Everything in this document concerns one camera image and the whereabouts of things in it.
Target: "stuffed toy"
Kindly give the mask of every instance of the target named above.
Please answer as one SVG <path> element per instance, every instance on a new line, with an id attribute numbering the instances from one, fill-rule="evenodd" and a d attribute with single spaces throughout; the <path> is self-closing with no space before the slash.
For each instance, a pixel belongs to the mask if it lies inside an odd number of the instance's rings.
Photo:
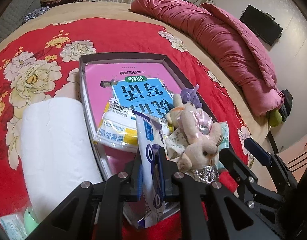
<path id="1" fill-rule="evenodd" d="M 188 111 L 192 111 L 195 113 L 196 107 L 191 102 L 183 104 L 181 95 L 179 94 L 173 95 L 173 105 L 174 105 L 174 108 L 171 109 L 170 112 L 167 113 L 165 117 L 168 123 L 172 124 L 175 127 L 175 129 L 177 129 L 179 127 L 178 118 L 180 117 L 182 111 L 186 109 Z"/>
<path id="2" fill-rule="evenodd" d="M 183 131 L 187 136 L 188 147 L 178 159 L 179 171 L 186 173 L 219 162 L 218 146 L 223 136 L 221 125 L 214 122 L 210 133 L 204 135 L 196 126 L 192 112 L 184 109 L 180 114 Z"/>

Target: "white packet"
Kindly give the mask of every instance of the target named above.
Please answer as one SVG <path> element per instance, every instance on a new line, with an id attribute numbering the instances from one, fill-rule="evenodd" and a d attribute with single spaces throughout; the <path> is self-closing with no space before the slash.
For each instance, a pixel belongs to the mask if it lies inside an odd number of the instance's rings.
<path id="1" fill-rule="evenodd" d="M 133 111 L 136 115 L 138 145 L 143 170 L 143 194 L 148 204 L 144 216 L 144 227 L 157 224 L 165 210 L 160 175 L 158 170 L 158 150 L 166 151 L 165 139 L 159 119 Z"/>
<path id="2" fill-rule="evenodd" d="M 27 237 L 21 214 L 16 213 L 0 217 L 0 224 L 11 240 L 24 240 Z"/>
<path id="3" fill-rule="evenodd" d="M 107 103 L 94 141 L 121 151 L 136 153 L 138 149 L 135 114 L 131 108 Z M 165 136 L 173 132 L 164 118 L 157 118 Z"/>

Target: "green object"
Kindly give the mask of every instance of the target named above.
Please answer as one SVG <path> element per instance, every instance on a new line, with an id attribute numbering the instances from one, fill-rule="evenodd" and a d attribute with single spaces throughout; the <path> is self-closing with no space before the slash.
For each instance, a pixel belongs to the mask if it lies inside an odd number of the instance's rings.
<path id="1" fill-rule="evenodd" d="M 23 215 L 23 223 L 24 223 L 24 228 L 26 230 L 27 235 L 31 234 L 31 232 L 35 230 L 36 227 L 39 225 L 37 221 L 38 220 L 32 208 L 28 207 Z"/>
<path id="2" fill-rule="evenodd" d="M 128 83 L 141 82 L 141 81 L 147 81 L 147 78 L 145 76 L 131 76 L 131 77 L 126 77 L 125 81 L 127 81 Z"/>
<path id="3" fill-rule="evenodd" d="M 277 109 L 271 110 L 269 112 L 268 123 L 271 127 L 276 127 L 282 123 L 282 116 Z"/>

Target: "blue and white package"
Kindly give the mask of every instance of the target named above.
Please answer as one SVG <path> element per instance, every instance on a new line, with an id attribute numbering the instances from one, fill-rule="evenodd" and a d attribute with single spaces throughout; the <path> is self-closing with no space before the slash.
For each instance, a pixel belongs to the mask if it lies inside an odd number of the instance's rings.
<path id="1" fill-rule="evenodd" d="M 0 224 L 11 240 L 26 239 L 27 233 L 23 223 L 23 216 L 20 213 L 0 217 Z"/>
<path id="2" fill-rule="evenodd" d="M 154 116 L 133 111 L 136 115 L 138 145 L 143 169 L 143 195 L 148 204 L 143 227 L 157 224 L 165 210 L 158 169 L 158 150 L 166 151 L 162 126 Z"/>

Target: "white peony print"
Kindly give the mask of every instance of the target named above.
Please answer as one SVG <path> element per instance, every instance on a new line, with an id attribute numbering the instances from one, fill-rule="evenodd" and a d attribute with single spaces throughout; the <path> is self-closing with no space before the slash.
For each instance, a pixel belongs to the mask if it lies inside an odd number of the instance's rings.
<path id="1" fill-rule="evenodd" d="M 188 51 L 186 46 L 183 44 L 182 40 L 174 37 L 171 33 L 169 32 L 163 32 L 163 31 L 158 31 L 158 34 L 161 37 L 166 38 L 167 40 L 169 40 L 171 42 L 171 46 L 175 49 L 178 49 L 181 52 L 185 52 Z"/>
<path id="2" fill-rule="evenodd" d="M 87 41 L 74 41 L 73 43 L 66 44 L 63 51 L 60 53 L 63 62 L 78 61 L 80 56 L 95 53 L 95 48 L 90 40 Z"/>
<path id="3" fill-rule="evenodd" d="M 218 83 L 219 86 L 221 86 L 222 88 L 224 87 L 224 86 L 221 84 L 221 82 L 215 77 L 215 75 L 214 75 L 210 70 L 208 71 L 208 76 L 211 78 L 211 80 L 212 80 L 213 82 Z"/>
<path id="4" fill-rule="evenodd" d="M 20 68 L 27 66 L 28 64 L 32 65 L 36 59 L 33 57 L 32 52 L 21 52 L 19 56 L 14 57 L 11 59 L 11 62 L 7 64 L 5 70 L 4 70 L 4 75 L 5 79 L 8 81 L 13 81 L 15 80 L 15 77 L 18 75 L 18 71 Z"/>
<path id="5" fill-rule="evenodd" d="M 9 101 L 16 108 L 45 100 L 44 92 L 55 88 L 55 80 L 62 77 L 56 61 L 37 60 L 19 69 L 18 76 L 11 83 L 13 89 Z"/>
<path id="6" fill-rule="evenodd" d="M 173 35 L 171 33 L 168 33 L 168 32 L 158 31 L 158 34 L 161 37 L 166 38 L 167 40 L 170 40 L 171 38 L 173 38 Z"/>
<path id="7" fill-rule="evenodd" d="M 63 25 L 63 24 L 68 24 L 68 23 L 73 23 L 75 22 L 76 20 L 71 20 L 71 21 L 64 21 L 62 23 L 54 23 L 53 25 L 56 26 L 56 25 Z"/>
<path id="8" fill-rule="evenodd" d="M 248 152 L 247 149 L 244 147 L 244 142 L 245 142 L 245 139 L 251 137 L 251 133 L 247 127 L 242 126 L 241 129 L 238 129 L 238 135 L 239 135 L 239 139 L 242 145 L 243 154 L 248 155 L 248 160 L 249 160 L 250 152 Z"/>
<path id="9" fill-rule="evenodd" d="M 21 158 L 20 131 L 22 119 L 13 117 L 7 122 L 6 143 L 8 148 L 8 160 L 12 169 L 16 170 L 19 165 L 18 156 Z"/>
<path id="10" fill-rule="evenodd" d="M 70 71 L 67 78 L 68 83 L 56 91 L 55 97 L 67 97 L 81 101 L 79 69 Z"/>
<path id="11" fill-rule="evenodd" d="M 169 41 L 171 42 L 171 46 L 173 48 L 178 49 L 181 52 L 188 51 L 186 46 L 182 43 L 182 40 L 174 37 L 169 39 Z"/>

